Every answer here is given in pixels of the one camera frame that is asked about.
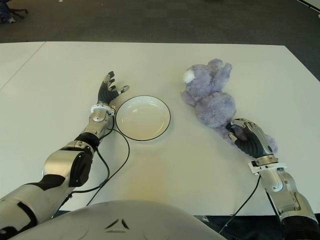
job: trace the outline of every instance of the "robot finger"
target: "robot finger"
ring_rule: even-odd
[[[122,88],[120,88],[120,89],[117,89],[117,92],[118,92],[118,94],[120,95],[120,94],[123,94],[123,93],[125,93],[126,91],[128,91],[129,90],[129,86],[128,85],[126,85],[126,86],[123,86]]]

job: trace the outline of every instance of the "black cable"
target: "black cable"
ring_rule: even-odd
[[[108,136],[108,135],[114,130],[114,128],[115,128],[115,116],[112,115],[112,128],[111,128],[111,129],[108,128],[110,131],[109,131],[107,134],[105,134],[105,135],[103,135],[102,137],[100,137],[99,140],[101,141],[101,140],[104,139],[106,136]]]
[[[112,174],[110,178],[106,179],[106,180],[101,184],[101,186],[100,186],[100,188],[98,189],[98,191],[95,192],[95,194],[94,194],[93,197],[90,199],[90,201],[86,204],[86,206],[88,206],[88,205],[93,201],[93,199],[96,197],[96,195],[98,194],[98,192],[107,184],[107,182],[109,182],[109,181],[123,168],[123,166],[127,163],[128,159],[129,159],[129,156],[130,156],[130,145],[129,145],[129,142],[128,142],[127,138],[126,138],[121,132],[119,132],[118,130],[116,130],[116,129],[113,129],[113,130],[116,131],[118,134],[120,134],[120,135],[124,138],[124,140],[125,140],[125,142],[126,142],[126,144],[127,144],[127,146],[128,146],[128,154],[127,154],[127,157],[126,157],[125,161],[123,162],[123,164],[119,167],[119,169],[118,169],[117,171],[115,171],[115,173]]]
[[[225,229],[225,227],[228,226],[228,223],[230,223],[232,221],[232,219],[235,218],[235,216],[237,215],[238,212],[240,212],[240,210],[244,207],[244,205],[246,205],[246,203],[250,200],[250,198],[253,196],[253,194],[256,192],[258,186],[259,186],[259,182],[261,179],[261,175],[259,175],[258,181],[256,182],[255,188],[252,191],[252,193],[250,194],[250,196],[245,200],[245,202],[241,205],[241,207],[239,207],[239,209],[235,212],[235,214],[229,219],[229,221],[226,222],[226,224],[223,226],[223,228],[221,228],[221,230],[219,231],[219,234]]]
[[[274,206],[274,203],[272,202],[272,199],[271,199],[271,197],[270,197],[270,195],[269,195],[269,193],[268,193],[267,191],[265,191],[265,194],[266,194],[266,196],[267,196],[268,199],[269,199],[269,202],[270,202],[271,207],[272,207],[272,209],[273,209],[273,211],[274,211],[274,214],[275,214],[275,217],[276,217],[276,219],[277,219],[277,222],[278,222],[279,226],[281,226],[281,221],[280,221],[279,215],[278,215],[278,213],[277,213],[277,210],[276,210],[276,208],[275,208],[275,206]]]
[[[109,177],[110,177],[110,168],[109,168],[108,164],[106,163],[106,161],[104,160],[104,158],[101,156],[98,148],[96,148],[96,154],[98,154],[99,158],[101,159],[101,161],[105,165],[106,170],[108,171],[105,179],[109,179]]]

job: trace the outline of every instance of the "wire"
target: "wire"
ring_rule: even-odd
[[[258,181],[256,182],[255,188],[253,189],[252,193],[250,194],[250,196],[244,201],[244,203],[241,205],[241,207],[239,207],[239,209],[235,212],[235,214],[229,219],[229,221],[226,222],[226,224],[223,226],[223,228],[219,231],[219,234],[221,234],[221,232],[225,229],[225,227],[228,226],[228,224],[235,218],[235,216],[237,215],[238,212],[240,212],[240,210],[244,207],[244,205],[246,205],[246,203],[251,199],[251,197],[254,195],[254,193],[256,192],[258,186],[259,186],[259,182],[261,179],[261,175],[258,178]]]
[[[106,135],[103,135],[102,137],[99,138],[99,140],[101,141],[102,139],[104,139],[106,136],[108,136],[115,128],[115,116],[112,115],[112,128],[109,129],[110,131],[106,134]]]
[[[101,161],[105,165],[106,170],[108,171],[105,179],[109,179],[109,177],[110,177],[110,168],[109,168],[108,164],[106,163],[106,161],[104,160],[104,158],[101,156],[98,148],[96,148],[96,154],[98,154],[99,158],[101,159]]]
[[[119,132],[118,130],[116,130],[116,129],[113,129],[113,130],[116,131],[118,134],[120,134],[124,138],[124,140],[125,140],[125,142],[126,142],[126,144],[128,146],[127,157],[126,157],[125,161],[123,162],[123,164],[119,167],[119,169],[117,171],[115,171],[115,173],[112,174],[110,178],[106,179],[104,182],[101,183],[98,191],[95,192],[95,194],[90,199],[90,201],[86,204],[86,206],[88,206],[93,201],[93,199],[96,197],[96,195],[99,193],[99,191],[107,184],[107,182],[109,182],[123,168],[123,166],[127,163],[128,159],[129,159],[129,156],[130,156],[130,145],[129,145],[129,142],[128,142],[127,138],[121,132]]]

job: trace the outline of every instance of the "plush teddy bear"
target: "plush teddy bear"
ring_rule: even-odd
[[[201,123],[233,144],[226,125],[236,113],[236,103],[230,94],[222,92],[231,70],[231,64],[223,63],[220,59],[213,59],[207,65],[191,66],[184,73],[185,90],[181,93],[181,97],[187,104],[194,106],[195,114]],[[236,127],[234,130],[238,137],[246,140],[241,127]],[[278,149],[276,142],[272,137],[268,135],[266,137],[276,152]]]

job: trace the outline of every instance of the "chair leg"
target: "chair leg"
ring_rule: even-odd
[[[24,12],[26,14],[28,14],[28,10],[25,9],[25,8],[22,8],[22,9],[15,9],[15,8],[9,8],[10,9],[10,12]]]
[[[18,17],[21,18],[21,19],[24,19],[24,18],[25,18],[24,16],[22,16],[22,15],[16,13],[16,12],[14,12],[14,11],[10,11],[10,13],[13,14],[13,15],[15,15],[15,16],[18,16]]]

